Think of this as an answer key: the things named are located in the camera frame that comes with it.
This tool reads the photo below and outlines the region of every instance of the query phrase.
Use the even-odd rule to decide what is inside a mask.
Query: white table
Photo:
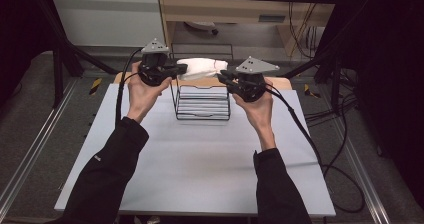
[[[75,181],[106,143],[114,129],[118,85],[111,84],[96,119],[63,187],[56,210],[64,210]],[[281,91],[306,127],[295,91]],[[122,113],[128,110],[124,90]],[[273,129],[288,173],[311,217],[334,216],[326,184],[314,152],[284,104],[275,98]],[[254,129],[231,98],[229,121],[178,121],[170,89],[143,120],[150,139],[140,153],[120,211],[152,215],[257,214],[253,153],[260,151]]]

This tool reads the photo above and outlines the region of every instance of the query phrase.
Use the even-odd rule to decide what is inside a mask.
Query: wire basket
[[[230,96],[225,86],[171,86],[177,120],[230,119]]]

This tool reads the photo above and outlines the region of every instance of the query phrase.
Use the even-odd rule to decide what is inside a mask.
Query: person
[[[140,62],[132,65],[137,73]],[[140,125],[158,96],[171,83],[165,79],[160,86],[150,87],[138,75],[128,84],[130,108],[115,127],[105,146],[96,153],[81,171],[70,194],[62,217],[48,224],[105,224],[113,223],[128,181],[134,174],[138,155],[149,134]],[[257,182],[259,223],[311,223],[302,198],[290,179],[271,126],[271,94],[246,103],[233,94],[237,105],[246,112],[256,130],[262,152],[254,154]]]

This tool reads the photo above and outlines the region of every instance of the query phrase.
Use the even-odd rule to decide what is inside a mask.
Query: person's right arm
[[[259,100],[250,103],[244,102],[237,94],[233,94],[233,97],[237,105],[245,110],[261,144],[262,152],[255,152],[253,156],[258,177],[256,199],[259,223],[312,223],[275,143],[271,126],[271,94],[265,92]]]

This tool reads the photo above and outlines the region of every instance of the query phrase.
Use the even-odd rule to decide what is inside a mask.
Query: black jacket
[[[48,223],[113,223],[138,155],[148,139],[143,127],[124,117],[103,149],[81,171],[63,216]],[[259,223],[311,223],[278,149],[255,153],[253,159],[258,176]]]

